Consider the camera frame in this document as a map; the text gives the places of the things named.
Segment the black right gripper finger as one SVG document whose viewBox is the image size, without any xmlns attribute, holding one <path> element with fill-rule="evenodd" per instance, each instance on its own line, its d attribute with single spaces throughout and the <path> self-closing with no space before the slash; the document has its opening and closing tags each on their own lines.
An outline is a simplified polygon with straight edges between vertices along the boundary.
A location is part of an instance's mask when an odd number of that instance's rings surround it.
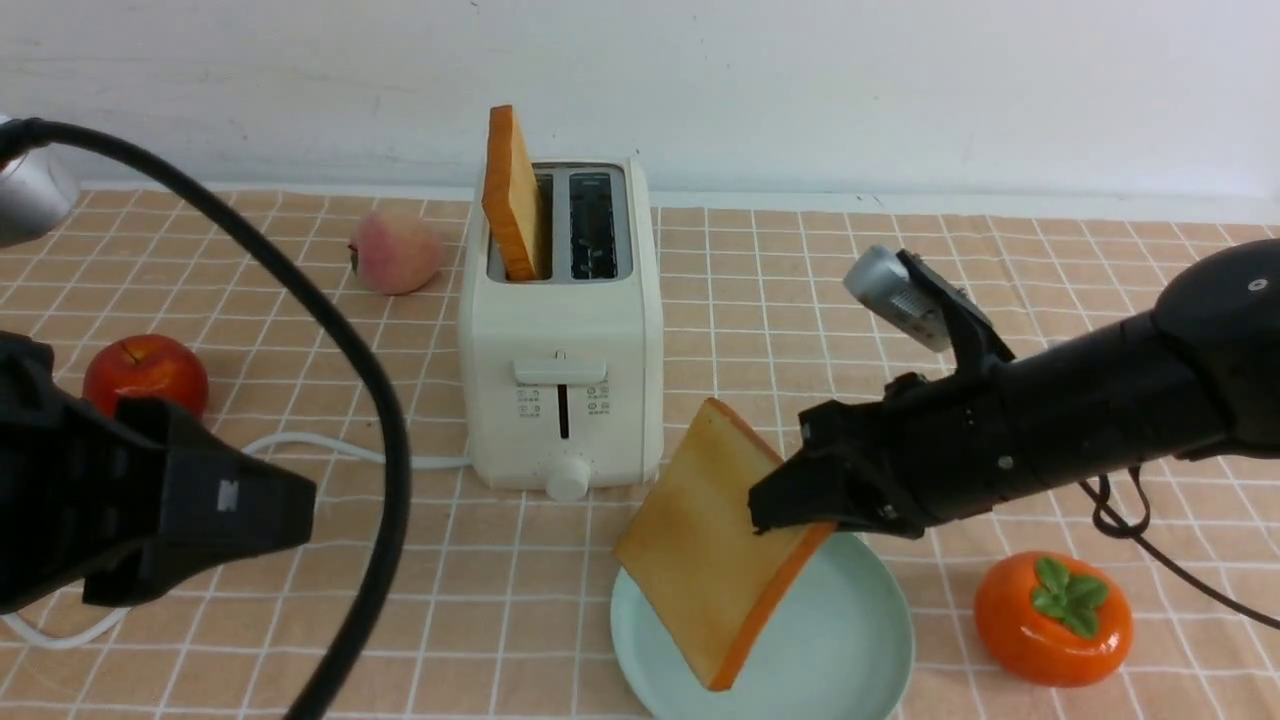
<svg viewBox="0 0 1280 720">
<path fill-rule="evenodd" d="M 801 450 L 748 492 L 758 536 L 831 523 L 841 532 L 881 529 L 881 493 L 870 466 L 854 451 Z"/>
</svg>

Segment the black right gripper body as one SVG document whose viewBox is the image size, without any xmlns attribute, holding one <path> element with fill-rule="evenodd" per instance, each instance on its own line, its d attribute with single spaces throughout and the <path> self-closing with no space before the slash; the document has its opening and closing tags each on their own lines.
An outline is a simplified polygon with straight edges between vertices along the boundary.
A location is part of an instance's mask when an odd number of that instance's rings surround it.
<svg viewBox="0 0 1280 720">
<path fill-rule="evenodd" d="M 918 538 L 1011 498 L 1011 432 L 989 387 L 905 377 L 878 402 L 827 401 L 799 416 L 804 521 Z"/>
</svg>

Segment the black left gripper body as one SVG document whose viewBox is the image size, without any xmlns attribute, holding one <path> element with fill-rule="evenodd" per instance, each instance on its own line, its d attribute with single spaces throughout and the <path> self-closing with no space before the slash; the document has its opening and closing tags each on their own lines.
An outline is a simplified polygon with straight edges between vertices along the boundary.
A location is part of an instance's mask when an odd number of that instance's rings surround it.
<svg viewBox="0 0 1280 720">
<path fill-rule="evenodd" d="M 186 410 L 127 398 L 113 416 L 63 391 L 54 352 L 1 343 L 1 609 L 82 582 L 109 609 L 224 564 L 308 542 L 316 484 L 225 445 Z"/>
</svg>

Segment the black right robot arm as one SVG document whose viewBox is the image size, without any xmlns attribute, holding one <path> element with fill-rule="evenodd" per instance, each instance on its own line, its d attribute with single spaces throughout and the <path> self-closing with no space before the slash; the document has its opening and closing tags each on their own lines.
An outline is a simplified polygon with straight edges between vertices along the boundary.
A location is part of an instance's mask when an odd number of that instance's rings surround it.
<svg viewBox="0 0 1280 720">
<path fill-rule="evenodd" d="M 1147 313 L 1016 357 L 914 252 L 874 246 L 846 290 L 928 350 L 952 350 L 955 370 L 803 411 L 801 448 L 750 489 L 751 523 L 916 539 L 1162 457 L 1275 459 L 1277 272 L 1276 240 L 1235 245 L 1181 272 Z"/>
</svg>

